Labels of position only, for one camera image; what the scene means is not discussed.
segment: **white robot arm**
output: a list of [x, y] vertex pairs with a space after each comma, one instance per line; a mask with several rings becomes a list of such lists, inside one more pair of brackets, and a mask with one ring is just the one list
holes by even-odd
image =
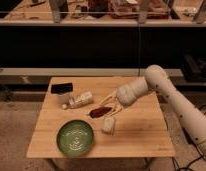
[[116, 98], [122, 106], [127, 107], [139, 97], [154, 90], [160, 92], [169, 102], [178, 115], [180, 124], [206, 158], [206, 117], [174, 87], [167, 73], [160, 66], [149, 66], [145, 77], [139, 77], [119, 87], [116, 90]]

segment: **cable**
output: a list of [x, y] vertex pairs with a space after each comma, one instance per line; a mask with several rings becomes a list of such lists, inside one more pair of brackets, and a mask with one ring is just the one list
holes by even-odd
[[138, 27], [138, 76], [140, 76], [140, 67], [141, 67], [141, 28], [140, 28], [140, 23], [139, 23], [139, 15], [137, 15], [137, 27]]

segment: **wooden table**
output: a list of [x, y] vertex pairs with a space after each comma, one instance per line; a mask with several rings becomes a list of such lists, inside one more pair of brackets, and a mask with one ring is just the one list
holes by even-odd
[[[87, 113], [118, 86], [135, 77], [54, 77], [51, 79], [42, 109], [28, 148], [29, 158], [65, 158], [56, 145], [60, 127], [73, 119], [88, 122], [95, 143], [85, 158], [171, 157], [175, 151], [167, 131], [155, 93], [138, 99], [132, 106], [115, 115], [113, 135], [101, 132], [103, 117], [92, 119]], [[63, 110], [57, 95], [51, 94], [51, 84], [72, 82], [73, 95], [91, 91], [94, 103], [79, 109]]]

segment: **gray floor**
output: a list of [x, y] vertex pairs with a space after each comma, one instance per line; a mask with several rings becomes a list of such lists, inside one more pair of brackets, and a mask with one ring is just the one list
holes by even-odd
[[[0, 171], [51, 171], [48, 163], [42, 159], [26, 158], [29, 141], [38, 118], [44, 92], [14, 92], [10, 101], [5, 100], [0, 92]], [[206, 104], [206, 93], [186, 92], [185, 95], [197, 107]], [[176, 150], [176, 160], [180, 167], [186, 166], [198, 157], [198, 153], [182, 132], [176, 115], [169, 104], [162, 98], [161, 109], [168, 124], [168, 129]], [[70, 171], [137, 171], [145, 163], [144, 159], [78, 159], [65, 162]], [[206, 162], [199, 160], [192, 165], [196, 171], [206, 171]], [[159, 158], [152, 165], [151, 171], [174, 171], [171, 158]]]

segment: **black cable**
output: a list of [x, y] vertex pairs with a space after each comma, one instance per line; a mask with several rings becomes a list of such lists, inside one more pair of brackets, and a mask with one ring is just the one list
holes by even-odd
[[139, 15], [137, 15], [137, 27], [138, 27], [138, 76], [140, 76], [140, 67], [141, 67], [141, 28], [139, 23]]
[[190, 163], [188, 163], [186, 167], [178, 168], [176, 171], [194, 171], [193, 169], [190, 168], [190, 166], [202, 158], [203, 158], [202, 156], [199, 156], [198, 158], [196, 158], [196, 159], [192, 160]]

